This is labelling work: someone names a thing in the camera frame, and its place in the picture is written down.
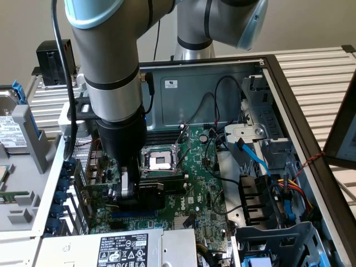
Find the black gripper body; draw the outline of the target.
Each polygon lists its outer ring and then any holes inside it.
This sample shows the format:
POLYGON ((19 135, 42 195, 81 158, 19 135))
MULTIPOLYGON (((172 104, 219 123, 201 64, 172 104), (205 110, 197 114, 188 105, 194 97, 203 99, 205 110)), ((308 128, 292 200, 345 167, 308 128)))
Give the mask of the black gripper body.
POLYGON ((96 120, 96 125, 103 149, 121 167, 137 159, 147 139, 146 116, 143 111, 137 111, 121 122, 96 120))

